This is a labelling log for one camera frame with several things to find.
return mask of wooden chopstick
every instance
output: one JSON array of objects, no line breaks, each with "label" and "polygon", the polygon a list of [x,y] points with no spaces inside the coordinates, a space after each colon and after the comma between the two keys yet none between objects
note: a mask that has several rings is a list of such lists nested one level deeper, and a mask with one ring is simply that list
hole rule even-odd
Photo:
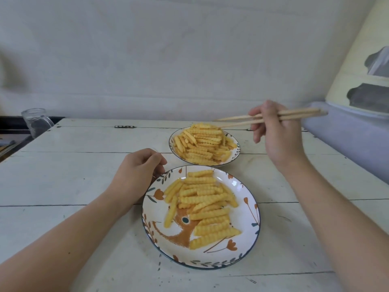
[{"label": "wooden chopstick", "polygon": [[[327,111],[321,111],[320,112],[314,112],[310,114],[295,114],[295,115],[286,115],[286,116],[280,116],[278,117],[280,121],[287,121],[287,120],[297,120],[297,119],[304,119],[309,117],[320,117],[327,115]],[[219,128],[225,128],[225,127],[234,127],[234,126],[240,126],[240,125],[250,125],[250,124],[260,124],[264,123],[265,121],[263,119],[258,119],[254,121],[245,121],[245,122],[238,122],[238,123],[230,123],[229,125],[220,126]]]},{"label": "wooden chopstick", "polygon": [[[279,111],[278,116],[288,116],[288,115],[295,115],[295,114],[312,114],[315,112],[320,112],[320,109],[316,107],[304,107],[304,108],[296,108],[293,110]],[[215,121],[255,119],[255,118],[262,118],[262,114],[257,114],[255,116],[243,115],[243,116],[228,117],[228,118],[217,119]]]}]

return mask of white wall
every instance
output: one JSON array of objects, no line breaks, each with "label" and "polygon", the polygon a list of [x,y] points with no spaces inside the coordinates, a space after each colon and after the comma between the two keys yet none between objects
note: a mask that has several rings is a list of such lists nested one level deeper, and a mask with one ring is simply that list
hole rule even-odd
[{"label": "white wall", "polygon": [[327,93],[374,0],[0,0],[0,114],[210,120]]}]

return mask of white wooden table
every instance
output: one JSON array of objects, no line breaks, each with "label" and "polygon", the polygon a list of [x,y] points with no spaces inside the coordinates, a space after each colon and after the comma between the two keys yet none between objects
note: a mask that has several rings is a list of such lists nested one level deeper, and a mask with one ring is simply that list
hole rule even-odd
[{"label": "white wooden table", "polygon": [[[151,147],[168,160],[167,170],[184,165],[170,152],[168,139],[190,125],[63,119],[0,163],[0,262],[104,191],[126,153]],[[246,128],[228,130],[242,151],[222,169],[250,189],[261,211],[260,236],[249,255],[208,272],[177,265],[149,242],[141,205],[136,205],[114,225],[72,291],[341,291],[292,190],[270,162],[264,143],[255,145]],[[388,232],[389,186],[309,132],[303,139],[324,177]]]}]

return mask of purple surface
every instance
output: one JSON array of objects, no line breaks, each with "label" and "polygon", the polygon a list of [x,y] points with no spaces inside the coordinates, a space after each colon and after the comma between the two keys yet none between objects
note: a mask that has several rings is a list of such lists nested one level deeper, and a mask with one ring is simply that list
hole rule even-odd
[{"label": "purple surface", "polygon": [[312,102],[325,117],[303,120],[303,127],[362,168],[389,184],[389,120],[367,117]]}]

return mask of plate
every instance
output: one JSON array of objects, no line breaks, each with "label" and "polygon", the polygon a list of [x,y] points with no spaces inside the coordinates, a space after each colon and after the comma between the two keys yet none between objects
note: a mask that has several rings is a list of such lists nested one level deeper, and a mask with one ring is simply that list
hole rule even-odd
[{"label": "plate", "polygon": [[[234,192],[239,206],[231,208],[232,227],[242,233],[225,238],[205,247],[189,250],[189,241],[197,221],[189,220],[187,209],[177,209],[170,228],[163,226],[169,205],[163,201],[163,192],[178,178],[185,178],[187,172],[214,171],[214,177]],[[194,269],[220,269],[244,258],[253,248],[261,227],[258,205],[248,188],[237,178],[220,169],[209,166],[189,165],[165,172],[146,192],[142,207],[143,227],[153,245],[172,261]]]},{"label": "plate", "polygon": [[[178,156],[177,153],[175,152],[175,149],[174,149],[174,137],[180,135],[181,132],[182,132],[184,129],[189,129],[189,128],[190,128],[190,127],[181,128],[181,129],[178,129],[176,132],[174,132],[174,133],[170,136],[170,138],[169,138],[169,147],[170,147],[170,150],[172,151],[172,153],[175,154],[176,157],[180,158],[182,161],[187,162],[187,163],[189,163],[189,164],[197,165],[197,164],[195,164],[195,163],[188,162],[187,160],[184,160],[183,158],[181,158],[180,156]],[[227,159],[226,162],[221,162],[221,163],[218,164],[218,165],[212,166],[212,167],[215,167],[215,168],[220,167],[220,166],[223,166],[223,165],[226,165],[226,164],[228,164],[228,163],[231,163],[231,162],[232,162],[233,160],[235,160],[235,159],[239,156],[239,154],[240,154],[240,144],[239,144],[239,142],[236,140],[236,138],[233,137],[231,134],[225,132],[224,130],[223,130],[223,133],[224,133],[224,135],[230,137],[230,138],[234,141],[234,143],[236,144],[236,148],[234,148],[234,149],[231,151],[231,156]]]}]

